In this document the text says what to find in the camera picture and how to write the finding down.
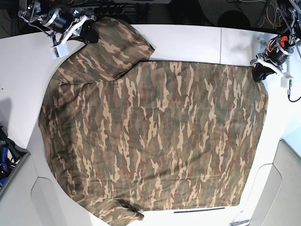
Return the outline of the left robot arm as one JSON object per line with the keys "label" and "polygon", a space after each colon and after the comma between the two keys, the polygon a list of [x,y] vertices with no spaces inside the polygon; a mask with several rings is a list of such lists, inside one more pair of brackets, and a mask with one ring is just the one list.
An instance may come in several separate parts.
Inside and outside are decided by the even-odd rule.
{"label": "left robot arm", "polygon": [[301,2],[299,0],[275,1],[280,14],[280,32],[266,43],[264,52],[250,62],[253,80],[261,82],[271,74],[285,76],[283,64],[289,62],[296,49],[301,50]]}

